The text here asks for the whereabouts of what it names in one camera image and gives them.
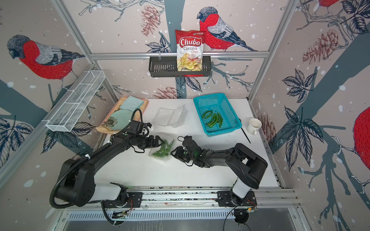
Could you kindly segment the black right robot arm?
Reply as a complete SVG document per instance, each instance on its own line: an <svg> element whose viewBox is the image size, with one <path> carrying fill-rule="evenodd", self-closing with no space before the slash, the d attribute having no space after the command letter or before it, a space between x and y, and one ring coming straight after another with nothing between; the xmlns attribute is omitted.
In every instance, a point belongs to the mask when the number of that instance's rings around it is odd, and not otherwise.
<svg viewBox="0 0 370 231"><path fill-rule="evenodd" d="M200 168L229 167L237 176L231 189L231 197L240 200L244 199L251 189L259 188L268 167L265 159L242 143L226 150L202 149L191 136L185 136L182 145L171 151L171 156Z"/></svg>

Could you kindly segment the aluminium front rail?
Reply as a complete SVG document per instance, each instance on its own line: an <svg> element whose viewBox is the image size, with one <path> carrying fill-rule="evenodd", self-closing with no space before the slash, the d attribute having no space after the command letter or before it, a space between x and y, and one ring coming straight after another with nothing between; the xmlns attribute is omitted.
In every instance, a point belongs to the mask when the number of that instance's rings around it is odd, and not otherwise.
<svg viewBox="0 0 370 231"><path fill-rule="evenodd" d="M230 187L134 187L128 193L141 192L140 209L211 209L218 208L218 191ZM257 208L299 208L301 206L293 189L262 187L253 190Z"/></svg>

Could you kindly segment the black right arm base bracket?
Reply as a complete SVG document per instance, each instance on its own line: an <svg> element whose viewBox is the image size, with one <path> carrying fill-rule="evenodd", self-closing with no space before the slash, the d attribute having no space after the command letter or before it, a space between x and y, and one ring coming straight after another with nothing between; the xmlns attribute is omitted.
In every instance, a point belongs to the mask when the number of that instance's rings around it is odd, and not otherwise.
<svg viewBox="0 0 370 231"><path fill-rule="evenodd" d="M232 191L218 191L215 200L220 207L256 207L255 194L250 190L244 198L239 198Z"/></svg>

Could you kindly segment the clear clamshell container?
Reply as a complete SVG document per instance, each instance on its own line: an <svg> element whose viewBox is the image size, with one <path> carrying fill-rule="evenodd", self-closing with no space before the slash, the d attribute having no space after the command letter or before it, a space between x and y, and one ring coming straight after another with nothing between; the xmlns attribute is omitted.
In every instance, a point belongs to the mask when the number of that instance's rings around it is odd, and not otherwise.
<svg viewBox="0 0 370 231"><path fill-rule="evenodd" d="M152 148L149 152L149 156L157 160L168 161L174 149L175 137L170 133L157 133L156 135L160 137L160 146Z"/></svg>
<svg viewBox="0 0 370 231"><path fill-rule="evenodd" d="M187 114L188 110L184 105L177 109L168 109L162 107L157 111L152 123L154 125L163 127L170 126L173 128L178 128L185 123Z"/></svg>

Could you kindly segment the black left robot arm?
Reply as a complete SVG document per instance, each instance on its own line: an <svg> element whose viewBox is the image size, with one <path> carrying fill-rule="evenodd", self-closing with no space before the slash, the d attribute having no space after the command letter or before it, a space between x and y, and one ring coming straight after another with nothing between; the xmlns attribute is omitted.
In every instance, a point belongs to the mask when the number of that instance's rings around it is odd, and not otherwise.
<svg viewBox="0 0 370 231"><path fill-rule="evenodd" d="M95 183L95 174L117 155L134 148L144 153L147 148L164 144L158 135L149 134L150 123L132 121L129 127L111 136L110 141L90 155L63 163L56 185L50 194L53 208L82 207L95 201L118 201L125 204L126 187L118 183Z"/></svg>

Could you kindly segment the green pepper bunch container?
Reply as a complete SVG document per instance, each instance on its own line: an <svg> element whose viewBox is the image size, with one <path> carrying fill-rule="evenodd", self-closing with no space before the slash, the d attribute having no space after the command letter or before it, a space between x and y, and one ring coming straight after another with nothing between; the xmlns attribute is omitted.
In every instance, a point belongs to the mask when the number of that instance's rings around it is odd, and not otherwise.
<svg viewBox="0 0 370 231"><path fill-rule="evenodd" d="M206 111L202 114L201 118L203 120L209 119L205 125L209 128L213 128L214 126L218 125L219 128L223 125L223 118L219 112L214 112L213 110Z"/></svg>
<svg viewBox="0 0 370 231"><path fill-rule="evenodd" d="M173 143L174 140L171 140L170 142L168 142L167 140L163 140L160 149L154 152L152 155L158 158L166 158L172 151Z"/></svg>

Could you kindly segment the black left arm base bracket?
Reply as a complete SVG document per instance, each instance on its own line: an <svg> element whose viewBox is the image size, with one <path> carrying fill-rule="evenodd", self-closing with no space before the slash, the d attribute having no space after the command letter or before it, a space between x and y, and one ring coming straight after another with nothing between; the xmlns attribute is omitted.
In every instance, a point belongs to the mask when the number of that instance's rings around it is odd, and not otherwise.
<svg viewBox="0 0 370 231"><path fill-rule="evenodd" d="M111 183L119 187L120 191L116 199L104 200L105 208L139 208L143 199L142 192L128 192L128 188L118 183Z"/></svg>

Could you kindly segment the light teal folded cloth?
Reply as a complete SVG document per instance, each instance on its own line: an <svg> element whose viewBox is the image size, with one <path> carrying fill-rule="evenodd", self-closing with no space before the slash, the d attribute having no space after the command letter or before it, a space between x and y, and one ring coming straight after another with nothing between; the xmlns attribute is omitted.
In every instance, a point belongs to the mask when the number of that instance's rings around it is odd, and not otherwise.
<svg viewBox="0 0 370 231"><path fill-rule="evenodd" d="M119 107L122 110L129 110L133 112L143 105L144 101L133 96L129 96Z"/></svg>

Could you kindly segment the white ceramic mug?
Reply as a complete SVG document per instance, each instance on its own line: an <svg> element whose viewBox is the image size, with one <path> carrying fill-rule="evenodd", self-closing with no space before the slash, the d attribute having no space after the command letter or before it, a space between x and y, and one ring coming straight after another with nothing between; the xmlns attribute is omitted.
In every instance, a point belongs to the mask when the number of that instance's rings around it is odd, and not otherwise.
<svg viewBox="0 0 370 231"><path fill-rule="evenodd" d="M257 118L251 118L248 122L247 132L251 135L256 135L260 128L262 127L262 122Z"/></svg>

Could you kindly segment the Chuba cassava chips bag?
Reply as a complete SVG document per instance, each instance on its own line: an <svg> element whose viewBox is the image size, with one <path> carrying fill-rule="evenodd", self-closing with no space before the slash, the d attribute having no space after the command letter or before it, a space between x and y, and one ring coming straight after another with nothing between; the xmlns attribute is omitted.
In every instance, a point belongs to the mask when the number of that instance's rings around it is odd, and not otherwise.
<svg viewBox="0 0 370 231"><path fill-rule="evenodd" d="M178 71L202 71L205 31L176 30Z"/></svg>

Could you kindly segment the pale green round plate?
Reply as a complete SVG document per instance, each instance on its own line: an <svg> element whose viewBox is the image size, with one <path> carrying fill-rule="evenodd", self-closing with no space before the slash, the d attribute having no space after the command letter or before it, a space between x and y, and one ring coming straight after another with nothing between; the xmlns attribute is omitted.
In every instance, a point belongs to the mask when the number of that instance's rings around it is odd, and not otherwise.
<svg viewBox="0 0 370 231"><path fill-rule="evenodd" d="M120 131L131 122L133 112L129 110L115 111L106 121L106 126L113 131Z"/></svg>

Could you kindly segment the teal plastic basket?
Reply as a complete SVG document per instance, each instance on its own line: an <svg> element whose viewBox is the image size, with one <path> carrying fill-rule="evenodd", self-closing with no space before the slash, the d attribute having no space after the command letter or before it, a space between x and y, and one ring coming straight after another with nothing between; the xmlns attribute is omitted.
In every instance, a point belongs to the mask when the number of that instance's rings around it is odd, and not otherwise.
<svg viewBox="0 0 370 231"><path fill-rule="evenodd" d="M242 123L223 93L202 95L193 99L195 109L208 137L231 133Z"/></svg>

